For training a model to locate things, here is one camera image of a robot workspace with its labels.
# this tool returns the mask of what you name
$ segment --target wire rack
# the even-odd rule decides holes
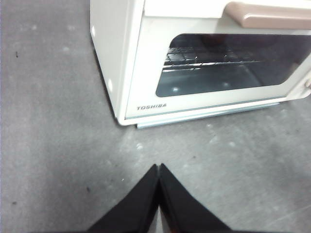
[[[176,38],[167,53],[163,72],[175,69],[198,69],[213,65],[245,65],[262,62],[265,58],[243,47],[231,48],[228,44],[208,47],[197,38],[189,40],[186,36]]]

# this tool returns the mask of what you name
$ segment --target concrete floor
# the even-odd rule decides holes
[[[154,163],[233,229],[310,232],[311,97],[121,127],[87,0],[2,1],[1,22],[1,232],[85,230]]]

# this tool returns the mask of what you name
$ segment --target toaster oven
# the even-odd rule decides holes
[[[311,93],[311,1],[90,0],[114,115],[139,128]]]

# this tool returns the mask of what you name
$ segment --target glass window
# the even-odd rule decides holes
[[[170,44],[156,95],[278,85],[310,52],[309,35],[181,34]]]

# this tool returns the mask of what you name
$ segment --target oven handle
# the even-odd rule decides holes
[[[225,7],[225,12],[244,28],[311,30],[311,9],[232,1]]]

